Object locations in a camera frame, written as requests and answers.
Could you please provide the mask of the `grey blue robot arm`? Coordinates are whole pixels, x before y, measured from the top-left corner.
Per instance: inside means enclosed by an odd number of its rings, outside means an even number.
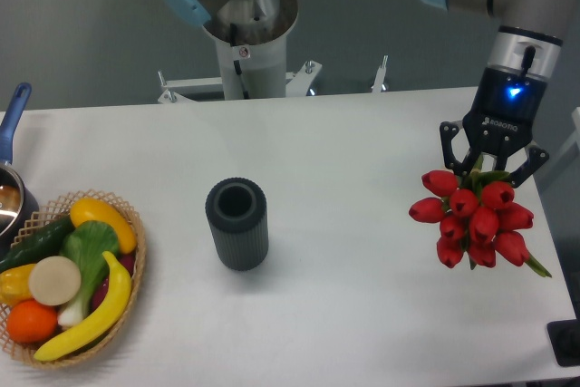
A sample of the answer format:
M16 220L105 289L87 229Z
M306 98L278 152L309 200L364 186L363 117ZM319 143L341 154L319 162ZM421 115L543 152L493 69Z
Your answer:
M286 97L304 76L286 77L286 37L297 0L163 0L174 15L214 41L223 93L229 100ZM500 21L474 102L460 121L440 125L446 168L468 175L480 157L503 170L524 151L507 180L520 186L548 159L532 126L561 52L578 0L421 0L441 9L479 11Z

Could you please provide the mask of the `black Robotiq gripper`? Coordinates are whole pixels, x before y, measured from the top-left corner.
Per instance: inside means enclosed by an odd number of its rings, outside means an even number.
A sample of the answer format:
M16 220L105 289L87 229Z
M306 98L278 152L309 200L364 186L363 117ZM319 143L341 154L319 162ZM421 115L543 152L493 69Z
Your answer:
M443 162L456 176L468 176L476 155L495 158L504 168L508 158L525 148L526 160L510 173L510 184L519 188L549 160L549 153L532 140L532 127L546 83L529 77L487 68L481 77L469 112L461 121L440 124ZM453 149L453 140L464 129L469 148L462 160Z

